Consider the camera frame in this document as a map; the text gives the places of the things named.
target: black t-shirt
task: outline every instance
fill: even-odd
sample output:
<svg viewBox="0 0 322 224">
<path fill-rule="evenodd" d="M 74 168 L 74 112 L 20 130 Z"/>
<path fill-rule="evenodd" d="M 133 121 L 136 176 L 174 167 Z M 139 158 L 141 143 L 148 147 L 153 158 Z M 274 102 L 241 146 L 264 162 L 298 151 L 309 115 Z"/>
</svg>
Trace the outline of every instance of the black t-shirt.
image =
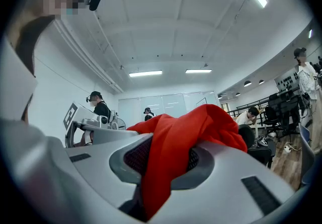
<svg viewBox="0 0 322 224">
<path fill-rule="evenodd" d="M 151 116 L 146 115 L 146 116 L 145 116 L 145 121 L 147 121 L 147 120 L 149 120 L 149 119 L 151 119 L 151 118 L 152 118 Z"/>
<path fill-rule="evenodd" d="M 110 122 L 111 111 L 107 107 L 104 101 L 101 101 L 97 104 L 97 106 L 94 109 L 94 113 L 99 116 L 106 116 L 108 119 L 108 122 Z"/>
</svg>

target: power strip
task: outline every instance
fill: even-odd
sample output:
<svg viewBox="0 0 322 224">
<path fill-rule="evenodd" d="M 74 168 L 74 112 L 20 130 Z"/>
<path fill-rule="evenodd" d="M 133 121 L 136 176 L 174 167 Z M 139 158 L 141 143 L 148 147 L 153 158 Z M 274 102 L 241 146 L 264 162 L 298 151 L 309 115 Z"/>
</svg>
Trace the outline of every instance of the power strip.
<svg viewBox="0 0 322 224">
<path fill-rule="evenodd" d="M 288 145 L 284 146 L 284 150 L 286 151 L 287 154 L 291 152 L 291 148 Z"/>
</svg>

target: white jacket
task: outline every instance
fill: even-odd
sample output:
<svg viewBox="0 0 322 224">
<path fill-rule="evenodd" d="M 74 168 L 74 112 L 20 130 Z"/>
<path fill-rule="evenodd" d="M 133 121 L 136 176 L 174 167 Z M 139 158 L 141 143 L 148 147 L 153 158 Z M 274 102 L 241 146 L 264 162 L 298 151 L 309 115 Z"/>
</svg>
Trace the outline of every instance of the white jacket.
<svg viewBox="0 0 322 224">
<path fill-rule="evenodd" d="M 305 64 L 305 67 L 298 67 L 297 74 L 300 78 L 300 89 L 302 93 L 307 93 L 310 96 L 311 100 L 316 100 L 316 90 L 319 89 L 319 85 L 313 78 L 315 70 L 313 66 L 309 64 L 309 62 L 306 62 Z"/>
</svg>

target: pegboard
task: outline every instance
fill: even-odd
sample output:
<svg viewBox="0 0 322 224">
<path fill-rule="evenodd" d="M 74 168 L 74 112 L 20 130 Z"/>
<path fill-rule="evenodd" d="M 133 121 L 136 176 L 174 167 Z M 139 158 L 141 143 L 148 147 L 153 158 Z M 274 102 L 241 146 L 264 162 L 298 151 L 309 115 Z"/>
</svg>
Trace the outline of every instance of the pegboard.
<svg viewBox="0 0 322 224">
<path fill-rule="evenodd" d="M 299 86 L 299 76 L 295 67 L 275 78 L 278 91 L 282 92 L 287 90 L 295 89 Z"/>
</svg>

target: red garment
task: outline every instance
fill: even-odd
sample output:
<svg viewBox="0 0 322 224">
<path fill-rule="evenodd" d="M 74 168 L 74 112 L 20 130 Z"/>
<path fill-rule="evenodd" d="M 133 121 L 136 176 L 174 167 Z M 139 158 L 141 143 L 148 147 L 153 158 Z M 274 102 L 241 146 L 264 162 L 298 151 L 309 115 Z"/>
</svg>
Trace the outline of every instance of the red garment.
<svg viewBox="0 0 322 224">
<path fill-rule="evenodd" d="M 179 118 L 159 115 L 127 130 L 154 133 L 147 170 L 141 180 L 148 219 L 170 196 L 171 181 L 186 172 L 189 149 L 197 139 L 247 151 L 238 134 L 237 123 L 224 110 L 211 104 L 202 105 Z"/>
</svg>

